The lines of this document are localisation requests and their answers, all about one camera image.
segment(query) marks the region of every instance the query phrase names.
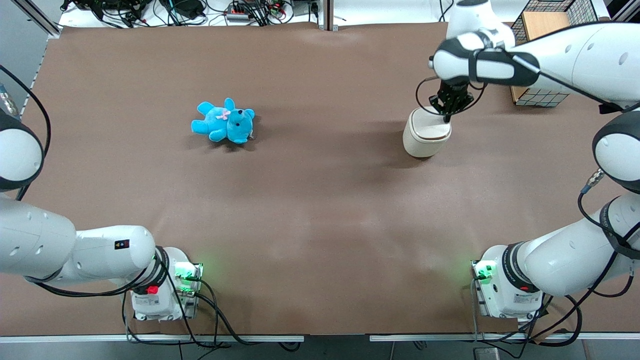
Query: blue teddy bear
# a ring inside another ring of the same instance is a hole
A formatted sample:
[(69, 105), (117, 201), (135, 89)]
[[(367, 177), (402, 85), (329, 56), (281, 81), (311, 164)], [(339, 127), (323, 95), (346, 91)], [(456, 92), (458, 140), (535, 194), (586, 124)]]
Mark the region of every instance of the blue teddy bear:
[(191, 130), (196, 134), (208, 135), (213, 142), (228, 138), (234, 143), (243, 144), (252, 137), (255, 112), (236, 109), (236, 104), (228, 97), (224, 108), (205, 101), (198, 105), (198, 112), (204, 115), (204, 120), (192, 121)]

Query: brown table surface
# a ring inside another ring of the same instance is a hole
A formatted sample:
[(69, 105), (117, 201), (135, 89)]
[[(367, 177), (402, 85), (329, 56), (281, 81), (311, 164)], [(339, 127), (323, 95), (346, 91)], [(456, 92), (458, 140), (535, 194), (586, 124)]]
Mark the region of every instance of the brown table surface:
[[(517, 108), (490, 86), (441, 153), (412, 158), (402, 131), (445, 27), (67, 28), (34, 88), (53, 134), (25, 200), (78, 229), (144, 225), (205, 263), (241, 334), (470, 332), (470, 260), (580, 218), (591, 139), (614, 115), (580, 96)], [(225, 97), (258, 116), (244, 147), (190, 131), (198, 103)], [(24, 121), (44, 135), (33, 101)], [(586, 206), (622, 192), (605, 180)], [(584, 330), (640, 331), (627, 311), (639, 295), (589, 299)], [(2, 335), (123, 333), (117, 297), (66, 299), (0, 275), (0, 300)], [(211, 333), (211, 317), (193, 326)]]

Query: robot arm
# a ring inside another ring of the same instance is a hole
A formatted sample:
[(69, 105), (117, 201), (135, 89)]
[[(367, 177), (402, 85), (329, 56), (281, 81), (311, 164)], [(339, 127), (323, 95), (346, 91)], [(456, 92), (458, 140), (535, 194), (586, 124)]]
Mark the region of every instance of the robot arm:
[(193, 317), (197, 301), (191, 295), (200, 283), (180, 271), (200, 278), (202, 266), (189, 263), (179, 249), (156, 247), (142, 226), (76, 231), (69, 219), (3, 194), (30, 184), (43, 160), (36, 135), (0, 111), (0, 272), (56, 288), (101, 280), (130, 284), (137, 319), (180, 319), (179, 301)]
[[(462, 0), (453, 8), (447, 40), (429, 59), (443, 88), (469, 82), (528, 86), (556, 92), (578, 92), (602, 99), (608, 112), (640, 101), (640, 45), (637, 24), (603, 22), (563, 29), (515, 46), (513, 35), (496, 24), (488, 0)], [(605, 279), (628, 273), (640, 262), (638, 234), (621, 235), (640, 223), (640, 112), (626, 112), (603, 127), (593, 140), (602, 171), (629, 193), (614, 199), (592, 218), (538, 239), (488, 249), (474, 263), (479, 296), (486, 315), (526, 322), (540, 308), (542, 293), (562, 296), (592, 286), (616, 256)], [(599, 179), (592, 179), (586, 193)]]
[[(471, 28), (473, 14), (488, 20)], [(634, 56), (640, 45), (637, 24), (573, 26), (515, 46), (511, 30), (504, 30), (488, 0), (463, 0), (454, 6), (449, 27), (454, 31), (447, 30), (448, 39), (429, 61), (449, 85), (474, 81), (565, 93), (579, 89), (619, 109), (640, 99), (640, 61)]]

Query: label sticker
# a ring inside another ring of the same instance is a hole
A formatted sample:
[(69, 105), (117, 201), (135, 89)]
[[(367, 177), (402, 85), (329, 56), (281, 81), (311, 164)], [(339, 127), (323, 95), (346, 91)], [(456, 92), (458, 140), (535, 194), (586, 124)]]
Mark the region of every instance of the label sticker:
[(136, 305), (154, 306), (160, 304), (160, 297), (157, 295), (147, 295), (136, 297)]
[(515, 304), (531, 304), (534, 301), (538, 301), (538, 297), (533, 297), (534, 294), (515, 294), (513, 296), (513, 302)]

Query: metal frame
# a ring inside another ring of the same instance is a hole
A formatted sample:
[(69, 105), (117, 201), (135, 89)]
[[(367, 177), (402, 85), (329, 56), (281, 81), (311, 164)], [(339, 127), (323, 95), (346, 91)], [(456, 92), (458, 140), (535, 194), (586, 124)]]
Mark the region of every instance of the metal frame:
[(333, 23), (333, 0), (322, 0), (323, 24), (322, 30), (338, 31), (338, 25)]
[(54, 38), (60, 37), (60, 28), (31, 0), (11, 0), (44, 32)]
[[(189, 341), (189, 335), (136, 335), (143, 341)], [(213, 336), (196, 336), (198, 341), (213, 342)], [(240, 336), (242, 340), (261, 343), (303, 343), (302, 335), (248, 335)], [(0, 336), (0, 344), (8, 343), (64, 343), (87, 341), (131, 341), (126, 335), (55, 335), (55, 336)], [(217, 341), (233, 343), (235, 340), (229, 335), (218, 335)]]
[(640, 12), (640, 1), (639, 0), (631, 0), (627, 2), (620, 11), (615, 14), (612, 14), (612, 20), (615, 21), (629, 21), (633, 16), (635, 16), (638, 12)]
[[(497, 340), (505, 334), (478, 334), (478, 340)], [(551, 334), (545, 340), (567, 340), (571, 334)], [(524, 340), (525, 334), (514, 334), (511, 339)], [(640, 340), (640, 332), (581, 332), (581, 340)], [(473, 334), (406, 334), (370, 335), (369, 341), (473, 341)]]

